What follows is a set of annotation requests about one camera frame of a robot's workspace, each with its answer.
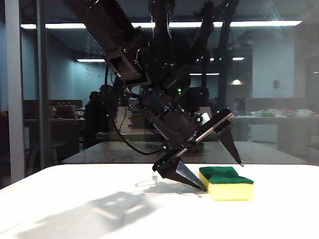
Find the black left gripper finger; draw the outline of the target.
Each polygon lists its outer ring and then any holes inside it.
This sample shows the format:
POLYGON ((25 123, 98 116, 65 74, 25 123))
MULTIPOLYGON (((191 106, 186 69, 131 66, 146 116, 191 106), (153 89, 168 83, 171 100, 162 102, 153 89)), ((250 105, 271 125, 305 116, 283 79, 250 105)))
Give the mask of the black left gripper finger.
POLYGON ((159 160, 156 162, 156 171, 163 179, 170 179, 206 191, 204 184, 187 168, 182 160, 159 160))
POLYGON ((224 121, 216 128, 216 134, 219 141, 226 148, 226 150, 230 153, 230 155, 234 158, 234 160, 240 165, 244 166, 237 148, 235 146, 233 136, 231 133, 231 123, 230 121, 224 121))

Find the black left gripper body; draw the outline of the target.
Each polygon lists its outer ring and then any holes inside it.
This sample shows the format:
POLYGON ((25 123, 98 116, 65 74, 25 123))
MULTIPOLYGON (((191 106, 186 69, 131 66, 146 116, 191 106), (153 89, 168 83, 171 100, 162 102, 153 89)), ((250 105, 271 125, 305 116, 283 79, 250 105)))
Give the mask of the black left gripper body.
POLYGON ((138 95, 137 109, 165 138, 163 161, 177 160, 224 121, 232 112, 223 109, 208 120, 203 115, 190 116, 176 101, 160 88, 146 88, 138 95))

